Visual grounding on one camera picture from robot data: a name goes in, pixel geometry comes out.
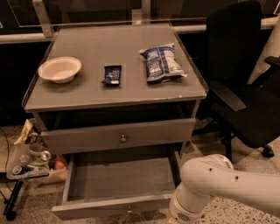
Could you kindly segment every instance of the snack bag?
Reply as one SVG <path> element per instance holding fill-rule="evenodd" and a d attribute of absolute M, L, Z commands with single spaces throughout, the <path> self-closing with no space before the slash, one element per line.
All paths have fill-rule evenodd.
<path fill-rule="evenodd" d="M 139 52 L 146 59 L 147 82 L 168 81 L 186 77 L 174 59 L 174 44 L 152 47 Z"/>

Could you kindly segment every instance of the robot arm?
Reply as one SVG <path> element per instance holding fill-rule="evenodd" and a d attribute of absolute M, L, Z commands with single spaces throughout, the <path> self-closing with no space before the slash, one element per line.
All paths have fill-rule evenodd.
<path fill-rule="evenodd" d="M 181 180 L 170 203 L 171 215 L 180 223 L 194 223 L 214 197 L 280 217 L 280 175 L 235 171 L 226 157 L 211 155 L 184 163 Z"/>

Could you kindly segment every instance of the speckled floor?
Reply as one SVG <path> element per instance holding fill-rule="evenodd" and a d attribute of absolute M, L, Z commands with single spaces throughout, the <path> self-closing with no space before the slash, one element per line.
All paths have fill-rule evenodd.
<path fill-rule="evenodd" d="M 18 139 L 21 126 L 2 127 L 7 134 L 10 144 L 10 157 L 13 153 L 13 143 Z M 260 151 L 251 150 L 244 146 L 237 138 L 233 139 L 233 164 L 236 170 L 245 172 L 263 172 L 263 173 L 280 173 L 280 139 L 278 138 L 270 145 L 273 145 L 276 155 L 267 159 L 264 158 Z M 200 157 L 213 153 L 224 153 L 224 148 L 220 144 L 217 134 L 205 134 L 202 136 L 193 136 L 192 141 L 182 151 L 182 161 L 190 158 Z M 0 172 L 4 172 L 4 165 L 7 159 L 7 144 L 4 134 L 0 133 Z M 9 187 L 12 188 L 14 183 L 9 182 Z M 64 184 L 42 185 L 39 188 L 31 188 L 24 185 L 14 210 L 17 211 L 16 219 L 7 221 L 4 215 L 0 216 L 0 223 L 17 223 L 17 224 L 118 224 L 123 223 L 126 214 L 101 217 L 85 220 L 61 221 L 52 213 L 52 207 L 59 205 L 62 198 Z M 0 190 L 6 198 L 10 197 L 10 190 L 7 188 L 5 181 L 0 181 Z M 3 212 L 5 208 L 4 199 L 0 196 L 0 209 Z M 125 223 L 146 223 L 146 224 L 161 224 L 170 223 L 171 215 L 168 209 L 158 211 L 149 211 L 140 213 L 145 221 L 135 218 L 126 221 Z M 280 219 L 261 211 L 257 211 L 250 206 L 245 206 L 239 202 L 230 199 L 214 199 L 202 211 L 197 224 L 232 224 L 232 223 L 254 223 L 264 224 L 273 223 L 280 224 Z"/>

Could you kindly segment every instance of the chair backrest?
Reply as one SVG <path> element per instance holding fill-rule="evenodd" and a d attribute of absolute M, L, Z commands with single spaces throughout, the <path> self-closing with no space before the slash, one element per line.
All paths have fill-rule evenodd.
<path fill-rule="evenodd" d="M 259 56 L 262 9 L 258 1 L 233 3 L 206 21 L 206 80 L 245 84 Z"/>

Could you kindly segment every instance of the closed drawer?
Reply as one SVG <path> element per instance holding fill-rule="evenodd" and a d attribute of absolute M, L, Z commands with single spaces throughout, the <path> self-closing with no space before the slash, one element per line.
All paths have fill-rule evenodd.
<path fill-rule="evenodd" d="M 53 153 L 102 151 L 188 141 L 194 118 L 159 122 L 137 122 L 78 129 L 57 129 L 41 133 Z"/>

